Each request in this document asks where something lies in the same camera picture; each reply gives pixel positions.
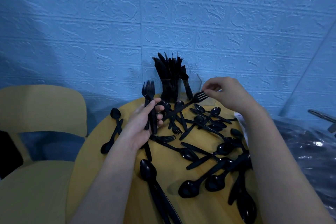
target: transparent container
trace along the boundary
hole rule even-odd
[[[196,80],[182,81],[179,80],[161,80],[160,82],[160,98],[171,104],[182,100],[184,103],[188,103],[192,96],[201,91],[202,80],[197,75]],[[216,100],[207,98],[200,105],[215,105]]]

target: blue wall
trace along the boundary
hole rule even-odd
[[[232,76],[271,114],[336,116],[336,0],[0,0],[0,87],[83,94],[90,129],[158,81],[178,51],[191,78]]]

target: left hand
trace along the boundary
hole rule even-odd
[[[155,108],[156,112],[164,110],[162,105],[155,106],[155,104],[159,103],[160,101],[161,98],[155,98],[146,107],[144,107],[144,104],[142,104],[130,116],[128,123],[121,132],[120,136],[128,138],[131,141],[132,147],[134,146],[136,149],[139,149],[142,145],[145,144],[145,142],[148,141],[149,136],[152,133],[151,127],[149,127],[149,130],[145,130],[144,127],[147,124],[148,114],[153,108]],[[162,114],[157,114],[158,126],[163,124],[162,118]]]

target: table surface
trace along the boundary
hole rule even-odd
[[[122,118],[124,119],[123,127],[127,124],[130,114],[142,103],[144,103],[144,98],[134,100],[119,108]],[[202,106],[206,110],[210,110],[214,107],[206,105]],[[234,117],[233,111],[226,109],[220,103],[216,102],[215,106],[221,107],[222,117]],[[183,111],[183,115],[185,118],[191,120],[195,116],[189,111],[189,108]],[[169,121],[165,122],[163,127],[159,129],[157,135],[167,136],[173,134],[171,130],[168,130],[168,123]],[[102,166],[105,156],[100,153],[100,148],[104,143],[109,141],[115,126],[115,120],[110,116],[107,116],[92,131],[79,151],[69,182],[69,191],[66,202],[67,222],[69,222],[71,216],[77,209]],[[241,130],[239,123],[233,121],[232,125],[228,124],[228,127],[221,133],[225,136],[230,136],[231,128]],[[178,137],[170,144],[175,147],[182,147]],[[222,143],[222,139],[217,135],[196,128],[194,128],[183,141],[208,152],[215,151],[217,145]],[[227,175],[225,179],[226,187],[223,190],[218,192],[208,192],[205,189],[204,184],[202,184],[200,193],[197,197],[183,199],[178,195],[178,189],[182,182],[185,180],[198,179],[215,165],[216,161],[210,159],[199,167],[187,171],[186,166],[189,165],[190,162],[182,158],[178,152],[172,151],[151,140],[149,140],[149,145],[153,157],[152,163],[157,169],[157,181],[173,204],[184,224],[243,223],[236,202],[234,202],[232,206],[229,206],[227,203],[231,187],[238,175],[237,172]],[[229,157],[235,159],[239,154],[241,154],[241,149],[236,149],[229,155]],[[124,223],[163,223],[155,208],[155,204],[151,199],[148,185],[140,177],[139,163],[144,158],[146,158],[145,151],[143,149],[139,150],[134,165],[133,180],[125,211]],[[252,170],[246,172],[246,189],[258,205],[255,178]],[[259,212],[255,223],[262,223]]]

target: hand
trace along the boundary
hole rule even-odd
[[[211,78],[204,83],[202,91],[226,108],[241,114],[259,106],[238,80],[230,77]]]
[[[128,138],[131,142],[131,146],[139,149],[145,142],[148,141],[149,136],[151,135],[151,127],[149,130],[144,130],[144,127],[147,124],[148,114],[153,108],[157,112],[163,111],[164,107],[162,105],[155,106],[156,103],[159,103],[161,98],[155,98],[152,100],[148,106],[144,107],[144,104],[139,106],[130,116],[128,123],[121,132],[120,136]],[[157,125],[161,126],[163,115],[157,114]]]

